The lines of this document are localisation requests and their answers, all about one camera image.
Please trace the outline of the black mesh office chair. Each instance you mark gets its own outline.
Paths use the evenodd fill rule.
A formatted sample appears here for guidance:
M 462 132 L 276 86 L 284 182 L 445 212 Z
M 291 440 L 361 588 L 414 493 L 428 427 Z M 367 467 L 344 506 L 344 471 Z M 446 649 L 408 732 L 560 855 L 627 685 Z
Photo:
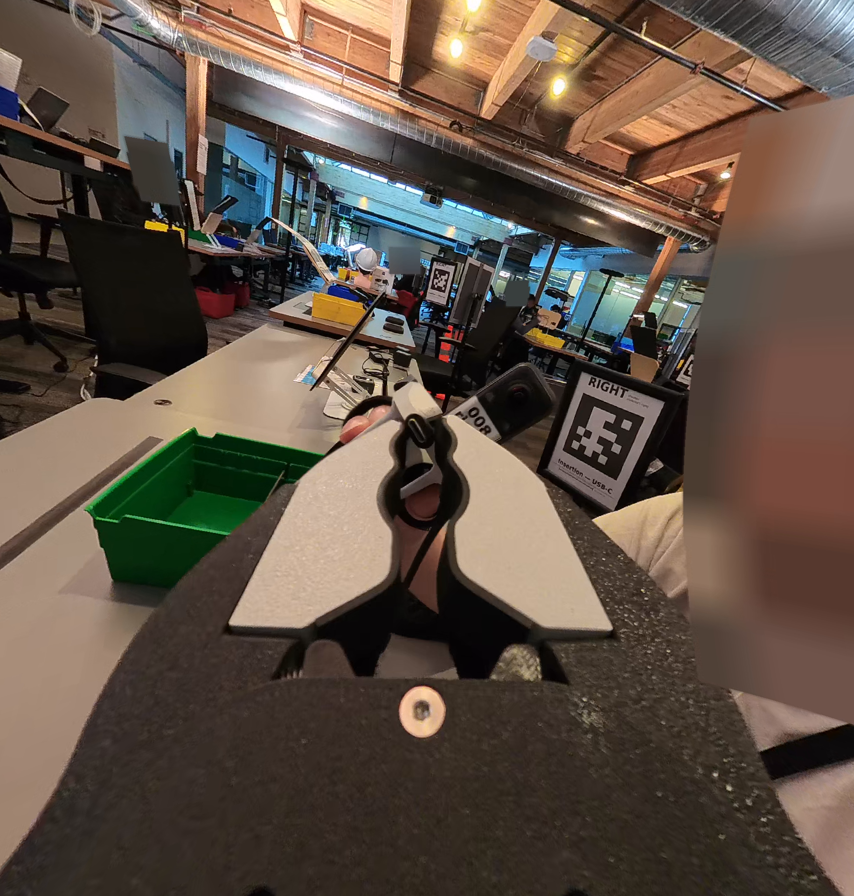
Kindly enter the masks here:
M 128 399 L 206 357 L 208 330 L 175 231 L 64 211 L 59 220 L 97 347 L 95 398 Z

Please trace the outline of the green plastic bin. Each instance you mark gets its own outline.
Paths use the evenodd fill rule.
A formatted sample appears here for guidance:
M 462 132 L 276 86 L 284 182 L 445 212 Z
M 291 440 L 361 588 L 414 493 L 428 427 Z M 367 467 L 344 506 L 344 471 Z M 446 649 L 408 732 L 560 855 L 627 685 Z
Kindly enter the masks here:
M 177 436 L 86 507 L 112 580 L 174 587 L 322 456 L 195 428 Z

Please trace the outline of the person's right forearm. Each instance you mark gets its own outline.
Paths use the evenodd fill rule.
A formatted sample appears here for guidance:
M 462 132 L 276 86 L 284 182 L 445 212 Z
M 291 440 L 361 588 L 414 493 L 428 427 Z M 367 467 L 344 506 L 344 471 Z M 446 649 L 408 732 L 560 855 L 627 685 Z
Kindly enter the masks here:
M 601 514 L 594 524 L 688 614 L 682 491 Z

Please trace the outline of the black swivel office chair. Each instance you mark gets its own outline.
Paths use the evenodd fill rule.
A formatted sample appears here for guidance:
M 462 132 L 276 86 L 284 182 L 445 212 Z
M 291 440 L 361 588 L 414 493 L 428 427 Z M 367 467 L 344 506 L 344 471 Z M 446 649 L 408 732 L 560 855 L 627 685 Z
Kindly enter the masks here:
M 18 299 L 18 317 L 0 321 L 0 342 L 19 336 L 28 345 L 40 344 L 57 359 L 53 369 L 69 372 L 69 362 L 49 340 L 50 328 L 35 324 L 27 307 L 27 296 L 44 310 L 53 308 L 50 292 L 77 289 L 78 279 L 68 261 L 48 255 L 16 252 L 13 249 L 13 218 L 0 192 L 0 292 Z

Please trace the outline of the wooden standing desk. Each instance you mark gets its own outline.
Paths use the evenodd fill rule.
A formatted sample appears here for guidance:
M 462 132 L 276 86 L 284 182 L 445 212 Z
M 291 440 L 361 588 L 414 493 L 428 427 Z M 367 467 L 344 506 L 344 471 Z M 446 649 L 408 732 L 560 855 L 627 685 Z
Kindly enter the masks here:
M 73 203 L 75 214 L 88 217 L 92 182 L 106 183 L 135 195 L 130 165 L 73 140 L 66 140 L 0 115 L 0 158 L 31 163 L 69 175 L 71 192 L 41 200 L 23 192 L 0 164 L 0 176 L 21 196 L 47 206 Z

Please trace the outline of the person's white shirt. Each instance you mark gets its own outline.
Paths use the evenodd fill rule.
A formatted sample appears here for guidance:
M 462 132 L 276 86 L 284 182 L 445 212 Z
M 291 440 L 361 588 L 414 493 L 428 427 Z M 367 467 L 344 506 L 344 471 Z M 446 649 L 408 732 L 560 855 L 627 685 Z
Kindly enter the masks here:
M 731 693 L 761 750 L 840 721 L 749 693 Z M 854 895 L 854 760 L 775 783 L 794 827 L 841 894 Z

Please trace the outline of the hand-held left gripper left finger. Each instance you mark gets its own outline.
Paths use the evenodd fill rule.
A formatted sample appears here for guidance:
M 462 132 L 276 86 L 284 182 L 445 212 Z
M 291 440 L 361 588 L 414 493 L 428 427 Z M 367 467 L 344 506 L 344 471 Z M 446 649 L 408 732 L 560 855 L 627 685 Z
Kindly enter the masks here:
M 400 420 L 377 423 L 298 480 L 232 612 L 231 633 L 309 635 L 398 580 L 387 494 L 402 431 Z

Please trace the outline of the standing tag sign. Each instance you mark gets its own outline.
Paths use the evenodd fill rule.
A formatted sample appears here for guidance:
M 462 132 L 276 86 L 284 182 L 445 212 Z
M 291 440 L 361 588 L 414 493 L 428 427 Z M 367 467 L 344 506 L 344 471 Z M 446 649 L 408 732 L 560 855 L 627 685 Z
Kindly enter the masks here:
M 439 308 L 447 308 L 455 286 L 458 265 L 455 259 L 435 256 L 430 262 L 424 286 L 424 300 Z

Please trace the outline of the silver ribbed air duct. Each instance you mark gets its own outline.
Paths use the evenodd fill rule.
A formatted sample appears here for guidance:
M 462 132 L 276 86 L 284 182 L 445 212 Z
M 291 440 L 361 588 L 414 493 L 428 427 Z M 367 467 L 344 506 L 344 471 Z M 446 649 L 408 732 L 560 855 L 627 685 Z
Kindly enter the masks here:
M 702 252 L 712 238 L 617 197 L 606 197 L 572 179 L 547 172 L 531 161 L 522 163 L 505 153 L 465 140 L 458 132 L 433 127 L 401 110 L 362 104 L 309 80 L 277 70 L 231 49 L 220 48 L 186 32 L 148 2 L 114 2 L 120 14 L 167 49 L 206 60 L 231 75 L 219 84 L 227 104 L 247 115 L 271 115 L 277 126 L 329 143 L 336 148 L 406 170 L 423 180 L 442 182 L 488 202 L 488 172 L 493 171 L 503 192 L 513 194 L 514 181 L 525 184 L 522 194 L 534 192 L 539 212 L 563 220 L 562 227 L 599 233 L 598 239 L 616 244 L 638 244 L 630 237 L 642 229 L 657 238 L 673 238 Z

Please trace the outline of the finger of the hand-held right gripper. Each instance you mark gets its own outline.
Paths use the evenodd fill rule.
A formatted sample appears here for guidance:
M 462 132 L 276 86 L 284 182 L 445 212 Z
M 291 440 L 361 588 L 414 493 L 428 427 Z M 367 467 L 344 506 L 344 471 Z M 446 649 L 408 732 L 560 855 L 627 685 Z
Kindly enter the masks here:
M 437 444 L 421 447 L 406 442 L 402 448 L 398 473 L 399 498 L 408 499 L 423 489 L 442 483 L 443 474 L 437 465 Z
M 420 382 L 407 378 L 394 384 L 391 397 L 394 413 L 402 421 L 409 441 L 421 447 L 431 446 L 438 421 L 443 418 L 432 394 Z

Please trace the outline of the black tablet on clear stand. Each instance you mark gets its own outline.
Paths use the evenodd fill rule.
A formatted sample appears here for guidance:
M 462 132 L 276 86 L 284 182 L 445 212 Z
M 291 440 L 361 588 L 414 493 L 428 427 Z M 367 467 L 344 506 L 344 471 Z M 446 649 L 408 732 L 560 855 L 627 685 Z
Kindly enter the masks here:
M 367 393 L 363 386 L 357 385 L 352 375 L 343 372 L 339 368 L 339 364 L 343 355 L 355 344 L 357 337 L 375 315 L 376 310 L 383 309 L 386 306 L 388 298 L 387 292 L 383 292 L 374 298 L 366 306 L 362 318 L 354 325 L 344 340 L 332 350 L 329 356 L 322 358 L 321 362 L 313 367 L 312 375 L 315 379 L 309 387 L 310 391 L 314 391 L 317 388 L 329 389 L 332 396 L 339 400 L 346 411 L 353 410 L 366 397 L 370 397 L 370 393 Z

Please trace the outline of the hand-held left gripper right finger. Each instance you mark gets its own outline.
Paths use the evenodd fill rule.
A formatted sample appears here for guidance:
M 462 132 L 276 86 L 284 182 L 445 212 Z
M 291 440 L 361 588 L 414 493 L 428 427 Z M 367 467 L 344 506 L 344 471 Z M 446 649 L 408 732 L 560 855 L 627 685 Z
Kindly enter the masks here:
M 451 433 L 447 476 L 462 489 L 444 543 L 455 578 L 541 641 L 610 636 L 612 623 L 538 476 L 465 420 L 443 421 Z

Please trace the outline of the yellow plastic bin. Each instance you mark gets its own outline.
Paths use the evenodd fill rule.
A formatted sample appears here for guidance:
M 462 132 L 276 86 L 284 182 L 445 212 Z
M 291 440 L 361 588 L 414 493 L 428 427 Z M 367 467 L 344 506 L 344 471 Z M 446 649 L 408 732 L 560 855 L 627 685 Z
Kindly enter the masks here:
M 311 316 L 314 320 L 353 327 L 365 316 L 365 305 L 345 297 L 329 293 L 313 293 Z

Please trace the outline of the black framed tag sign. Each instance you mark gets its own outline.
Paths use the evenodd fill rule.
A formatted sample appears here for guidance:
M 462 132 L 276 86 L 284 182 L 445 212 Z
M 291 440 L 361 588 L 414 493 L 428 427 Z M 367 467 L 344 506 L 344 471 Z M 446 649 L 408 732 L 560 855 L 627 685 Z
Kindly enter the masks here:
M 574 361 L 537 474 L 601 512 L 634 503 L 686 396 Z

